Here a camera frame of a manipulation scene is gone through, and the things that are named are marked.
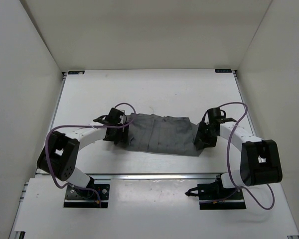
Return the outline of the grey pleated skirt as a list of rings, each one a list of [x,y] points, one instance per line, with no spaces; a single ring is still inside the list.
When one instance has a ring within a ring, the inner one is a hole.
[[[126,150],[195,157],[202,153],[194,146],[198,125],[187,117],[132,113],[130,118]]]

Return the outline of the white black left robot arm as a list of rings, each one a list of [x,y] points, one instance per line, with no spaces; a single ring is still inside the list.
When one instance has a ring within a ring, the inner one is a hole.
[[[111,108],[107,115],[94,119],[89,125],[73,126],[72,132],[59,132],[60,126],[48,134],[37,167],[55,180],[67,182],[82,198],[89,198],[95,191],[94,179],[76,167],[79,151],[99,140],[113,144],[126,142],[129,124],[124,110]]]

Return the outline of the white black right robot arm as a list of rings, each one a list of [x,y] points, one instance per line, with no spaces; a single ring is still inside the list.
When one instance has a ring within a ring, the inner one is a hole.
[[[231,188],[280,183],[283,178],[278,146],[273,140],[264,140],[240,127],[236,120],[227,118],[220,108],[208,109],[198,125],[194,140],[197,150],[216,146],[217,139],[227,140],[227,173],[220,176],[220,183],[213,187],[218,199],[226,199]],[[230,146],[240,153],[240,168],[230,169]]]

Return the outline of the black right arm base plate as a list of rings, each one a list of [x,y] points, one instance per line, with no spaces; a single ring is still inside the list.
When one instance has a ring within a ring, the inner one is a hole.
[[[244,210],[246,204],[241,189],[224,188],[220,176],[212,183],[198,183],[185,192],[188,197],[198,197],[200,210]]]

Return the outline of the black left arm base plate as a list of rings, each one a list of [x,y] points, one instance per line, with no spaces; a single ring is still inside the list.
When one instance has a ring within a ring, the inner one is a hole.
[[[98,195],[91,190],[82,190],[76,187],[68,186],[64,197],[64,208],[96,208],[106,209],[110,195],[109,181],[99,183],[89,176],[87,188],[94,189]]]

